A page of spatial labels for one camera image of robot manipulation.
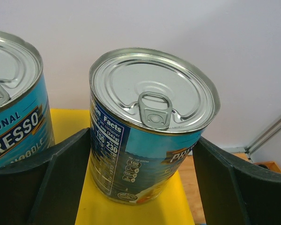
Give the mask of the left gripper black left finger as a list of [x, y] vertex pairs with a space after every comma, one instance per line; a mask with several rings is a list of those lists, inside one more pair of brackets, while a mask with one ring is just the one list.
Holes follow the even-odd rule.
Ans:
[[90, 148], [90, 130], [85, 128], [1, 168], [0, 225], [73, 225]]

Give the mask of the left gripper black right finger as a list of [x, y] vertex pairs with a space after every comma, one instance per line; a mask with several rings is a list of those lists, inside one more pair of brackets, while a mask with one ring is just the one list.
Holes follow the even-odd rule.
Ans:
[[281, 173], [200, 138], [194, 166], [208, 225], [281, 225]]

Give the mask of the blue Progresso soup can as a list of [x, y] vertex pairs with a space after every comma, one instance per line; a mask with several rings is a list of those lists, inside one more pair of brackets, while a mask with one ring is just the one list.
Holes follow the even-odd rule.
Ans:
[[0, 168], [55, 144], [39, 51], [0, 30]]
[[109, 199], [155, 199], [220, 110], [197, 67], [147, 48], [103, 54], [89, 70], [90, 171]]

